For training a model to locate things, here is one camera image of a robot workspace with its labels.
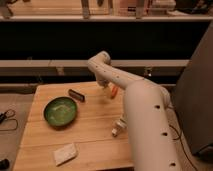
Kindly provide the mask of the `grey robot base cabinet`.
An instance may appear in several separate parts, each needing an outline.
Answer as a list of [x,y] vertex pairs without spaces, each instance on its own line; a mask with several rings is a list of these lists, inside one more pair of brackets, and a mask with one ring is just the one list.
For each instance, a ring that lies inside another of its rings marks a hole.
[[172,102],[193,155],[213,146],[213,22],[182,72]]

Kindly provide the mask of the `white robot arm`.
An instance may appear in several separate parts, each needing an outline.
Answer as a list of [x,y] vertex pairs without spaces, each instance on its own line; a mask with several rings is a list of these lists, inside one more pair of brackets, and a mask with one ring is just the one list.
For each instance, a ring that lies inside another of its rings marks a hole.
[[183,171],[173,143],[166,108],[166,88],[142,76],[111,65],[110,55],[101,51],[87,61],[98,84],[109,82],[124,90],[123,111],[135,171]]

